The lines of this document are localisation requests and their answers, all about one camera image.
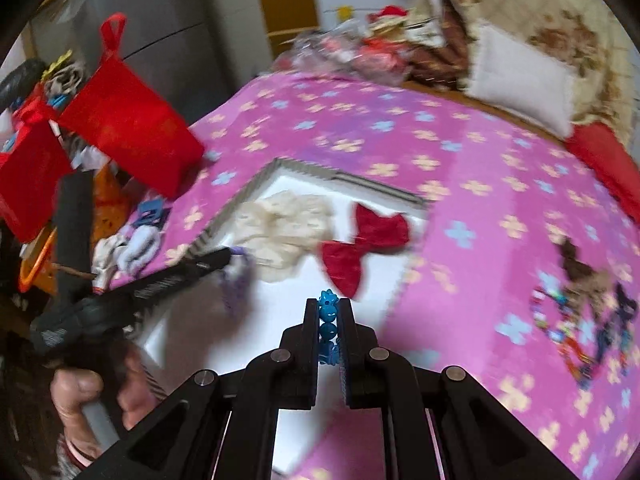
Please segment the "red cushion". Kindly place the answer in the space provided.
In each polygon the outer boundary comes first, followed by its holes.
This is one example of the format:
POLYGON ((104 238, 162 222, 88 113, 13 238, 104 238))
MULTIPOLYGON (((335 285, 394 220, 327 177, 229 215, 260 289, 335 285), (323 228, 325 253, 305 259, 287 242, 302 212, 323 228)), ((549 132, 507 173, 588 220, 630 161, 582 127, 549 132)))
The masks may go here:
POLYGON ((567 151, 593 170, 620 209, 635 224, 640 221, 640 174, 614 131, 603 122, 574 125, 564 141, 567 151))

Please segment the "brown leopard bow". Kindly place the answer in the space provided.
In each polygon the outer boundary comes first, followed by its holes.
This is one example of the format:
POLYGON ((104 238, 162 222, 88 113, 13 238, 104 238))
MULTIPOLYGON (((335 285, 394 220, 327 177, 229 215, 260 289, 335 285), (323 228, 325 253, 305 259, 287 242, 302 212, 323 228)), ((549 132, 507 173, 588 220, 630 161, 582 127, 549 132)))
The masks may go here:
POLYGON ((564 237, 559 249, 561 266, 567 282, 563 296, 576 314, 582 314, 584 304, 589 304, 592 315, 600 318, 604 312, 604 296, 611 290, 612 278, 608 270, 597 270, 578 259, 578 248, 569 237, 564 237))

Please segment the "blue hair claw clip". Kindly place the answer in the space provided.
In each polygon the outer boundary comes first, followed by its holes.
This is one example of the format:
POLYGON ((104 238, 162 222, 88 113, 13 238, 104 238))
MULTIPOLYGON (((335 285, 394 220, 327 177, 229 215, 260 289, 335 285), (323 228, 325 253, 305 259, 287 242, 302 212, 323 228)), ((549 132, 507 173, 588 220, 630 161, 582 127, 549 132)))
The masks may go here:
POLYGON ((160 229, 168 217, 170 208, 162 198, 145 200, 138 205, 136 218, 132 222, 134 228, 139 226, 155 226, 160 229))

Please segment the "blue striped wrist watch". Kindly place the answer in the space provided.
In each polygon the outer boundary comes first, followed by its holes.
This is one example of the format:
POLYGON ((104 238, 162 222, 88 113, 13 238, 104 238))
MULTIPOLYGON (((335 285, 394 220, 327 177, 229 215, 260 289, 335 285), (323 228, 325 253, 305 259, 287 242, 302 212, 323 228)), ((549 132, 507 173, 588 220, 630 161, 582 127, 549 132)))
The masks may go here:
POLYGON ((639 312, 638 301, 630 298, 624 286, 615 284, 617 307, 611 317, 599 328, 597 333, 596 363, 601 365, 605 353, 618 341, 618 362, 620 371, 626 375, 628 356, 632 343, 631 325, 639 312))

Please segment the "beige floral quilt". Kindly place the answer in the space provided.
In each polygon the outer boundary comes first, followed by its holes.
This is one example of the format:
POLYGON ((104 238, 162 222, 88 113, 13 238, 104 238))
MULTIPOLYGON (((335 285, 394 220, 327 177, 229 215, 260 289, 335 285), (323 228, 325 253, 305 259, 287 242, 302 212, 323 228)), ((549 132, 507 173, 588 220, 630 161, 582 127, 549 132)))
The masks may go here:
POLYGON ((604 0, 444 0, 445 65, 465 88, 480 58, 480 28, 491 24, 574 72, 578 125, 604 122, 624 148, 634 143, 637 52, 604 0))

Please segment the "white fuzzy sock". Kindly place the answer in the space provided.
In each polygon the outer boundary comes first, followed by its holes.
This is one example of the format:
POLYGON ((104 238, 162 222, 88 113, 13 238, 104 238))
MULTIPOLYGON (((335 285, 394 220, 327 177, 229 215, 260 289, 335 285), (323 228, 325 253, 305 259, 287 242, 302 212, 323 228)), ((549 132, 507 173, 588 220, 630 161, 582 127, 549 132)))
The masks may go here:
POLYGON ((118 270, 128 276, 138 275, 160 249, 162 233, 156 226, 139 226, 117 258, 118 270))

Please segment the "pink floral bed sheet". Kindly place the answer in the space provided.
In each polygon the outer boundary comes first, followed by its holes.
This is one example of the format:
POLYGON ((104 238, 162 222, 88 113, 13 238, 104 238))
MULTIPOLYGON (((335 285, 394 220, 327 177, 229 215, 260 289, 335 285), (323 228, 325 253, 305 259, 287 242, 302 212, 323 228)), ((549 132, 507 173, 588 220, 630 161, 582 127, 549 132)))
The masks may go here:
POLYGON ((456 102, 307 75, 261 76, 192 130, 218 162, 172 206, 152 270, 278 157, 418 194, 431 208, 404 287, 375 284, 356 318, 417 366, 466 368, 579 478, 620 474, 639 443, 638 351, 608 352, 582 390, 528 306, 564 281, 564 237, 639 292, 638 228, 573 155, 456 102))

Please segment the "santa plush toy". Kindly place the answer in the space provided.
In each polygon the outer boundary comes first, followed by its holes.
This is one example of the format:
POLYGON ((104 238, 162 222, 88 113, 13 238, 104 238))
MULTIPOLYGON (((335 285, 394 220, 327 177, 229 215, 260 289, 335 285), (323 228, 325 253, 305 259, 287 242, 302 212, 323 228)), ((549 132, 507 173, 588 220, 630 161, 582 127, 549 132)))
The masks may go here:
POLYGON ((384 6, 378 12, 368 15, 369 30, 372 35, 394 34, 404 27, 409 11, 401 6, 384 6))

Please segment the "clear plastic bag pile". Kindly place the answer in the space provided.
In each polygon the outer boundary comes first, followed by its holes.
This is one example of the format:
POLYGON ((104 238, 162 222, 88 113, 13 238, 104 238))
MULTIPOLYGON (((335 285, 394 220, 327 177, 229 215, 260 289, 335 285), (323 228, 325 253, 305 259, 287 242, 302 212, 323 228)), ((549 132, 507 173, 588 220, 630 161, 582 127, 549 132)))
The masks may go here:
POLYGON ((375 36, 353 18, 330 30, 304 30, 286 44, 271 65, 273 72, 340 76, 386 86, 400 86, 410 72, 403 44, 375 36))

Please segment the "large red gift bag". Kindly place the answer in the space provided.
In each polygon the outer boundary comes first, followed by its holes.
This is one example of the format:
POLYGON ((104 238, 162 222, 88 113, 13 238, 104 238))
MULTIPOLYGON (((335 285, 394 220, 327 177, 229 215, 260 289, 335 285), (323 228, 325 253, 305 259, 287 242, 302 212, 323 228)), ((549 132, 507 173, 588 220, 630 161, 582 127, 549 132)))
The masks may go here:
POLYGON ((58 124, 174 200, 195 178, 205 148, 169 103, 120 58, 126 23, 122 13, 103 22, 99 66, 58 116, 58 124))

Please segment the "cream dotted scrunchie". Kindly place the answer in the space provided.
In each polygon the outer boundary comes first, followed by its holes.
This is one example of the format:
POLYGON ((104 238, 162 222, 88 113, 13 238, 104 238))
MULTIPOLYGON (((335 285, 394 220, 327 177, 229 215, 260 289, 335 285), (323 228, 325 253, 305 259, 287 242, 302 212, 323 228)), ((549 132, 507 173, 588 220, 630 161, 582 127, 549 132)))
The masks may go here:
POLYGON ((324 196, 279 192, 239 206, 232 217, 233 245, 250 254, 258 278, 280 282, 303 256, 315 254, 332 238, 333 216, 324 196))

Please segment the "orange plastic basket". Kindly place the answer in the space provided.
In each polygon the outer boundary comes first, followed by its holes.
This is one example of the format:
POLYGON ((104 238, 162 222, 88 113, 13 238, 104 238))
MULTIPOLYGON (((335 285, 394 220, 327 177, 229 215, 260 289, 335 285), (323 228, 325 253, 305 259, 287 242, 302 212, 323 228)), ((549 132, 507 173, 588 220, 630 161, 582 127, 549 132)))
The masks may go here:
MULTIPOLYGON (((125 224, 132 207, 132 198, 109 164, 94 176, 93 206, 91 248, 95 248, 102 238, 115 234, 125 224)), ((26 246, 18 274, 20 292, 28 292, 35 286, 50 296, 55 294, 55 272, 51 266, 55 241, 56 229, 50 222, 26 246)))

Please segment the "red satin bow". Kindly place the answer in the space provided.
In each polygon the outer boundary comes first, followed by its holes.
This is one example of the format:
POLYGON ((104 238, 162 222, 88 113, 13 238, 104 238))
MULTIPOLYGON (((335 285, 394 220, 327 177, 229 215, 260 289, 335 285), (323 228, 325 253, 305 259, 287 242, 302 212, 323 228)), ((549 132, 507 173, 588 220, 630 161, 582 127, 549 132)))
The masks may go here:
POLYGON ((356 203, 355 235, 350 242, 326 240, 320 244, 320 259, 333 285, 354 299, 362 282, 362 259, 369 254, 396 254, 410 242, 410 226, 400 212, 382 216, 356 203))

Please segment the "striped white jewelry tray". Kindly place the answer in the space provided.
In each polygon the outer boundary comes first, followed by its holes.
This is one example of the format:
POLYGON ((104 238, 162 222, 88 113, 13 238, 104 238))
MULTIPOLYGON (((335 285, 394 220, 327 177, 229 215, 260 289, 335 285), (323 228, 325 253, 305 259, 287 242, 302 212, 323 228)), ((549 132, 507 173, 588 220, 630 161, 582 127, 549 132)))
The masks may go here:
MULTIPOLYGON (((407 218, 408 247, 395 255, 365 256, 360 289, 352 300, 357 321, 375 330, 380 328, 397 300, 427 225, 430 207, 416 194, 343 170, 276 158, 216 214, 189 246, 189 254, 231 246, 232 216, 239 206, 285 191, 325 197, 334 211, 332 228, 337 240, 352 237, 357 204, 383 216, 400 212, 407 218)), ((142 356, 166 391, 174 390, 201 368, 218 374, 240 370, 255 356, 276 348, 283 331, 302 322, 307 299, 319 297, 331 285, 320 258, 309 255, 301 258, 292 274, 280 282, 268 283, 252 276, 246 300, 227 308, 216 275, 210 274, 165 299, 145 320, 138 337, 142 356)), ((337 410, 339 382, 337 367, 320 366, 314 408, 280 413, 272 461, 279 474, 291 477, 324 434, 337 410)))

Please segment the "white small pillow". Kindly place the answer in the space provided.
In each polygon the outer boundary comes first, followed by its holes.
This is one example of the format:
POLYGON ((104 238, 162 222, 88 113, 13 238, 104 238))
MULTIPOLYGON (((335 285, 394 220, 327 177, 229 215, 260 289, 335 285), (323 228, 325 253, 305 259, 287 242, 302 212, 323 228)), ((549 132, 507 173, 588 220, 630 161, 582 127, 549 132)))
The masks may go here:
POLYGON ((572 132, 574 79, 570 66, 483 22, 465 93, 564 140, 572 132))

